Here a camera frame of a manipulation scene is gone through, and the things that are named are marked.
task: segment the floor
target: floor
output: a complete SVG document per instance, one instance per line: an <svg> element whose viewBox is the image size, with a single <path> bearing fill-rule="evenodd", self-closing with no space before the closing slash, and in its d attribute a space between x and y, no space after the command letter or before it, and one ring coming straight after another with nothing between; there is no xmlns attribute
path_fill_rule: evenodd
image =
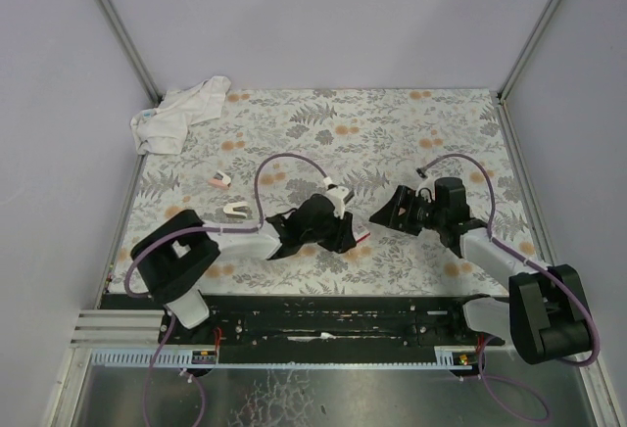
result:
<svg viewBox="0 0 627 427"><path fill-rule="evenodd" d="M364 220L391 198L397 185L417 186L418 166L446 153L466 153L493 177L497 234L526 255L534 254L487 90L233 91L220 119L191 128L181 155L147 158L108 291L123 293L134 244L179 211L190 208L206 220L234 221L223 206L253 202L257 166L284 151L308 156L336 182L351 186L356 198L350 211ZM232 176L228 191L208 185L216 169ZM473 212L487 216L486 184L473 165L448 160L432 171L461 177ZM276 161L261 177L265 212L285 212L320 187L309 165ZM281 261L215 265L201 279L201 288L239 294L506 293L483 270L444 249L434 233L413 237L370 223L368 228L371 236L345 255L306 246L298 256ZM145 290L137 273L131 288Z"/></svg>
<svg viewBox="0 0 627 427"><path fill-rule="evenodd" d="M74 427L144 425L146 370L91 367ZM530 366L506 352L488 353L488 372L529 384L546 398L556 427L596 423L577 370L557 361ZM232 370L200 378L208 406L200 425L217 426L465 426L526 427L478 381L460 383L446 371ZM176 370L156 370L149 385L151 425L192 425L199 412L195 386ZM541 405L519 389L493 383L510 408L542 417Z"/></svg>

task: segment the floral tablecloth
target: floral tablecloth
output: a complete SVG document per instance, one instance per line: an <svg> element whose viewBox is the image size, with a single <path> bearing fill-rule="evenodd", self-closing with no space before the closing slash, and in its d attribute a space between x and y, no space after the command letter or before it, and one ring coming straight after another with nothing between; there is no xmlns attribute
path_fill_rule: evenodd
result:
<svg viewBox="0 0 627 427"><path fill-rule="evenodd" d="M168 218L194 209L210 221L234 222L222 208L253 203L253 178L266 157L294 152L318 162L356 197L349 210L367 220L397 185L417 186L415 173L432 159L462 152L493 178L498 235L534 254L520 191L490 94L484 89L358 89L232 91L220 119L191 127L179 156L150 155L108 291L122 293L129 251ZM233 178L228 191L208 185L216 169ZM448 160L432 175L461 177L473 212L487 217L488 191L472 164ZM297 160L269 164L261 176L265 214L284 212L321 191L317 172ZM256 217L256 211L249 218ZM370 237L344 255L305 246L280 261L214 265L201 279L206 293L467 295L504 294L483 270L444 249L435 233L414 237L369 223ZM131 288L145 291L138 273Z"/></svg>

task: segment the white cloth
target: white cloth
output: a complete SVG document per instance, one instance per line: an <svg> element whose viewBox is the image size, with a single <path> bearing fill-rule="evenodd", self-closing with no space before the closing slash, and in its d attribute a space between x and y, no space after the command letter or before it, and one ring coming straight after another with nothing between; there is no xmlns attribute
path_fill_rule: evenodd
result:
<svg viewBox="0 0 627 427"><path fill-rule="evenodd" d="M130 121L137 154L180 154L189 125L219 119L230 86L227 77L214 76L185 91L169 90L159 107L142 111Z"/></svg>

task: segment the gray floor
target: gray floor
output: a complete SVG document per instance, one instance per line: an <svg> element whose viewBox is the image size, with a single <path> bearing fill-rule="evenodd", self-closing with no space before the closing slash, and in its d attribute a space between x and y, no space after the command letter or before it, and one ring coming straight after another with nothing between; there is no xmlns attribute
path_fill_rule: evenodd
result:
<svg viewBox="0 0 627 427"><path fill-rule="evenodd" d="M576 369L559 362L529 366L505 352L488 354L488 372L512 377L549 401L552 422L594 426ZM76 426L143 426L146 369L92 367ZM380 370L214 370L201 378L208 407L203 426L527 426L498 407L478 381L449 372ZM512 408L542 416L518 389L494 383ZM153 427L191 426L198 390L175 370L155 370L148 409Z"/></svg>

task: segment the gray wall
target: gray wall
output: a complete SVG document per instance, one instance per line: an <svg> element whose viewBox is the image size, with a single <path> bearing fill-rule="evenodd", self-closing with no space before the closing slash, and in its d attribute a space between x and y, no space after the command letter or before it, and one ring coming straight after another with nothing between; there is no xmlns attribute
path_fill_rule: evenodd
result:
<svg viewBox="0 0 627 427"><path fill-rule="evenodd" d="M93 0L2 0L0 21L0 424L28 427L93 305L147 100Z"/></svg>
<svg viewBox="0 0 627 427"><path fill-rule="evenodd" d="M548 0L114 1L162 89L496 89Z"/></svg>
<svg viewBox="0 0 627 427"><path fill-rule="evenodd" d="M627 409L627 0L565 0L509 99L561 260L579 269Z"/></svg>

